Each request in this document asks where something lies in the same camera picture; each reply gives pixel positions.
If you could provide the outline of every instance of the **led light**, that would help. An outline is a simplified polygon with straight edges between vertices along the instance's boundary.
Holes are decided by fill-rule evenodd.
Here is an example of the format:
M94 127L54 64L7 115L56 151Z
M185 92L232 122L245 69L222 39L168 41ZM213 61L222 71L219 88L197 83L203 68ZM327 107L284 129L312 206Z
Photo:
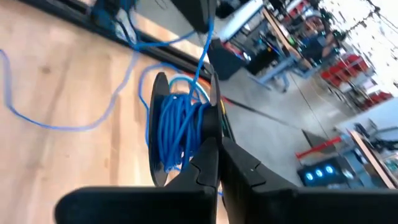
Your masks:
M320 169L317 169L315 171L315 173L317 174L317 176L322 177L323 176L323 172Z
M313 180L313 175L310 174L310 173L306 173L306 174L305 174L305 177L306 177L308 180Z
M328 172L329 174L333 173L333 168L331 166L326 166L325 167L326 172Z

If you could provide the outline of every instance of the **machine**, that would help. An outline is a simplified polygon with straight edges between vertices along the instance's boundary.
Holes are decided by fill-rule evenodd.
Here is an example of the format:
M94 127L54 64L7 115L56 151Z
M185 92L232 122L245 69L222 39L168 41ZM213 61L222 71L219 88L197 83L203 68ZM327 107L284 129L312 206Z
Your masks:
M117 6L117 1L106 2ZM172 2L195 30L208 30L207 18L214 18L216 0ZM149 123L150 166L158 187L78 189L58 202L57 223L215 223L220 181L230 223L396 222L396 191L298 188L223 137L218 75L211 65L203 66L202 72L211 77L211 106L204 112L200 150L186 169L164 185L167 173L159 167L153 139L159 125L159 102L170 93L165 74L159 73Z

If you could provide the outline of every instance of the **black spool holder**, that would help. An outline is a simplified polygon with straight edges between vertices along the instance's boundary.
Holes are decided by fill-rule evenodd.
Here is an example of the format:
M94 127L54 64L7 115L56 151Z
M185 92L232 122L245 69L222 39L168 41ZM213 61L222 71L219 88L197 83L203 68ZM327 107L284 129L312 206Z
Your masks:
M202 143L208 138L215 138L218 145L221 145L221 105L220 87L216 73L211 76L211 106L203 111L203 124L201 129ZM164 171L164 165L160 161L157 145L157 130L159 126L160 108L166 96L170 95L169 82L164 72L159 72L155 78L150 99L149 110L149 167L152 180L156 187L163 187L166 183L168 173Z

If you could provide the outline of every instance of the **concrete floor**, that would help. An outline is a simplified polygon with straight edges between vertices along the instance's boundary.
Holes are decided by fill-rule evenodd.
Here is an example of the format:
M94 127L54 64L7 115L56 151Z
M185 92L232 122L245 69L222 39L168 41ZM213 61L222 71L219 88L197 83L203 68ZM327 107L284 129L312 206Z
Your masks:
M138 12L152 21L183 35L192 30L169 0L141 1ZM217 21L219 30L226 21ZM197 36L189 39L197 45ZM314 80L303 80L291 75L287 93L269 91L254 83L245 69L238 71L228 81L221 82L221 93L228 98L284 120L289 126L254 114L236 106L226 105L229 120L237 143L258 158L265 166L296 185L301 185L296 169L299 167L294 153L310 148L302 130L324 138L332 138L334 125L353 113L336 98L320 89Z

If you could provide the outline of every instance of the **blue light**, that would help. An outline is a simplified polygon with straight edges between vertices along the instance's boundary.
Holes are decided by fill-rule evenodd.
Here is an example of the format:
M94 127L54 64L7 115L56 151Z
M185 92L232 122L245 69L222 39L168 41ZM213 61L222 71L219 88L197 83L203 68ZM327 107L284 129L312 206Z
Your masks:
M331 166L326 166L325 167L326 172L328 172L329 174L333 173L333 168Z
M313 175L312 175L311 173L306 173L306 174L305 174L305 177L306 177L308 180L313 180Z
M320 169L317 169L315 171L315 173L317 174L317 176L322 177L323 176L323 172Z

